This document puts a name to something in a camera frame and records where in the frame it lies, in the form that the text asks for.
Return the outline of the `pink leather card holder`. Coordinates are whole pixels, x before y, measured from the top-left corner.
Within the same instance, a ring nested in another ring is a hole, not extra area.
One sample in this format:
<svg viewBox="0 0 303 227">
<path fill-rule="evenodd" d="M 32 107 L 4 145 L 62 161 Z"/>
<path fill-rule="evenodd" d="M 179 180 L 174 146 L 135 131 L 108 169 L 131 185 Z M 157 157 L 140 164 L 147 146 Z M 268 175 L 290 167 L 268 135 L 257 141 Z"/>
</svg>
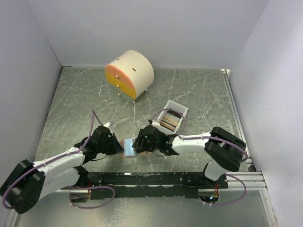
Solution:
<svg viewBox="0 0 303 227">
<path fill-rule="evenodd" d="M 150 156 L 152 154 L 151 152 L 147 152 L 147 151 L 139 153 L 135 148 L 133 148 L 134 142 L 135 142 L 135 138 L 121 140 L 121 146 L 124 149 L 124 152 L 122 153 L 123 158 L 144 157 L 144 156 Z"/>
</svg>

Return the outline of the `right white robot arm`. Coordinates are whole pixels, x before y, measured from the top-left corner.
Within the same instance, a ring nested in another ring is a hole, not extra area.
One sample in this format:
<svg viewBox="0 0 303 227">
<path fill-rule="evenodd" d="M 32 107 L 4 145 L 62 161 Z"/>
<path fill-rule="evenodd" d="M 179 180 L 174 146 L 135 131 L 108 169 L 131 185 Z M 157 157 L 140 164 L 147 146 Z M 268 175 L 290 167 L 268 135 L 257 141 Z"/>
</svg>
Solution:
<svg viewBox="0 0 303 227">
<path fill-rule="evenodd" d="M 226 172 L 237 172 L 242 162 L 248 159 L 246 143 L 221 127 L 200 135 L 166 135 L 152 125 L 140 129 L 132 147 L 135 151 L 160 151 L 166 156 L 205 151 L 212 161 L 206 165 L 201 184 L 213 187 Z"/>
</svg>

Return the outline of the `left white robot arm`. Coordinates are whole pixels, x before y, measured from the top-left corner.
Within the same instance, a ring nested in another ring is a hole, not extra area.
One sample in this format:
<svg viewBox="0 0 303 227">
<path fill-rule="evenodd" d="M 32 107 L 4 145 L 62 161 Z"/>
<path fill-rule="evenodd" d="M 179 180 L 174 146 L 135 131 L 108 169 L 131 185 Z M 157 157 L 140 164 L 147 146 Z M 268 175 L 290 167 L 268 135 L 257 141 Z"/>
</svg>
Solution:
<svg viewBox="0 0 303 227">
<path fill-rule="evenodd" d="M 108 127 L 98 126 L 81 142 L 54 157 L 19 162 L 0 188 L 3 207 L 18 214 L 29 211 L 41 198 L 62 188 L 90 186 L 83 167 L 98 154 L 122 153 L 123 147 Z"/>
</svg>

